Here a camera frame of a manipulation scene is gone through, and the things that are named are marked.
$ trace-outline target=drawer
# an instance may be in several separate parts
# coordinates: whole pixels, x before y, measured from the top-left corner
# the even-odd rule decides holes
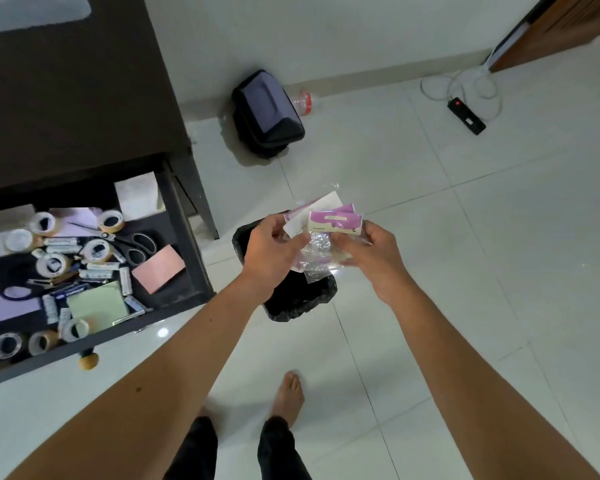
[[[0,191],[0,210],[29,203],[33,204],[37,211],[51,207],[120,209],[114,182],[149,171],[155,173],[166,211],[128,222],[122,233],[145,232],[154,238],[159,249],[167,244],[172,245],[184,260],[186,270],[176,275],[154,294],[147,293],[142,285],[132,278],[133,295],[153,311],[71,343],[65,344],[60,341],[56,348],[37,356],[26,353],[17,358],[0,361],[0,382],[69,355],[88,353],[94,347],[97,353],[99,344],[132,331],[142,330],[154,322],[202,305],[213,297],[214,291],[185,217],[184,203],[181,201],[182,193],[177,192],[179,183],[169,165],[168,154],[153,155],[133,162],[65,175],[51,182]],[[6,283],[8,270],[14,266],[19,264],[29,266],[34,263],[35,258],[29,254],[0,257],[0,285]],[[55,330],[56,325],[47,324],[47,316],[42,308],[0,321],[0,334],[11,331],[30,336],[36,331],[50,328]],[[81,372],[76,364],[76,374],[81,373],[87,372]]]

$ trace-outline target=green sticky note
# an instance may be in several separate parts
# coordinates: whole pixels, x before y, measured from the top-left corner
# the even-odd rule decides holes
[[[109,328],[115,320],[129,314],[117,281],[72,295],[66,302],[73,318],[89,324],[89,333]]]

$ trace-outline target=person's left hand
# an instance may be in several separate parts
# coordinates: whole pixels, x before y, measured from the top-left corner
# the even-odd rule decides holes
[[[297,254],[310,240],[309,234],[298,234],[287,242],[279,240],[284,224],[285,218],[282,214],[265,217],[251,231],[247,253],[244,256],[241,274],[253,280],[264,297],[263,301],[268,300],[274,288],[285,279]]]

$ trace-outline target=forearm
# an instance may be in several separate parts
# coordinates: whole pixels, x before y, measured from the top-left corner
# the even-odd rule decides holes
[[[52,435],[9,479],[162,478],[263,300],[257,286],[238,277],[165,345]]]
[[[476,480],[600,476],[411,282],[392,309]]]

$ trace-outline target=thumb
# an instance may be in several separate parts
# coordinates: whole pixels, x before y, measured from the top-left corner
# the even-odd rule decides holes
[[[311,235],[309,233],[302,233],[296,235],[291,241],[286,243],[288,249],[293,251],[294,256],[298,254],[302,248],[304,248],[311,241]]]
[[[348,235],[341,232],[334,232],[331,234],[331,241],[341,250],[348,252],[354,258],[357,258],[359,252],[363,249],[362,245],[355,242]]]

